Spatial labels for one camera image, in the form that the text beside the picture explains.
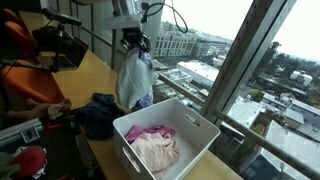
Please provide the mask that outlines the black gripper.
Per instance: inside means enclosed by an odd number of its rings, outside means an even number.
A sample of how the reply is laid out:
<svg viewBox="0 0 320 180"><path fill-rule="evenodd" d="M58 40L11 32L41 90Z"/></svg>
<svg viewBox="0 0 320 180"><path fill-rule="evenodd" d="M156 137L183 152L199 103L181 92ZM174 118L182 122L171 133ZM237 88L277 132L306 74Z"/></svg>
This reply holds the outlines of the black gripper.
<svg viewBox="0 0 320 180"><path fill-rule="evenodd" d="M120 42L125 49L131 50L137 47L143 52L150 52L150 37L145 35L140 28L125 28L122 32L123 38Z"/></svg>

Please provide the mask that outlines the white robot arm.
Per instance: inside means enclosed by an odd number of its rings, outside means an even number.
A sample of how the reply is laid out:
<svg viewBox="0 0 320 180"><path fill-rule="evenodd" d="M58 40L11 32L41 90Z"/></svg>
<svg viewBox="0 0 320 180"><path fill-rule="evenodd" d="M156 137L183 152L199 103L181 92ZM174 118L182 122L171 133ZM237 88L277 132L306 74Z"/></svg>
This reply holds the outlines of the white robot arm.
<svg viewBox="0 0 320 180"><path fill-rule="evenodd" d="M102 27L107 30L121 30L120 40L126 50L138 48L143 52L151 50L150 38L143 33L142 9L138 8L138 0L111 0L113 16L104 18Z"/></svg>

